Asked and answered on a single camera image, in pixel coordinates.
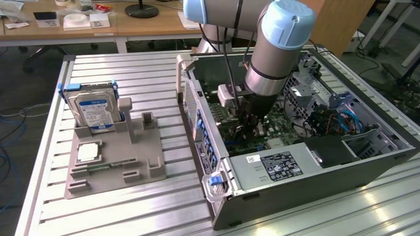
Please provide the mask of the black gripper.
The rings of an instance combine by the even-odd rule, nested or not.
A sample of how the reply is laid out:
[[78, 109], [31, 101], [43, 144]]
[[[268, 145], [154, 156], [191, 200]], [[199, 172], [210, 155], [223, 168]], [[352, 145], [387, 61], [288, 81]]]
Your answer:
[[279, 95], [246, 95], [242, 101], [242, 122], [258, 123], [271, 111]]

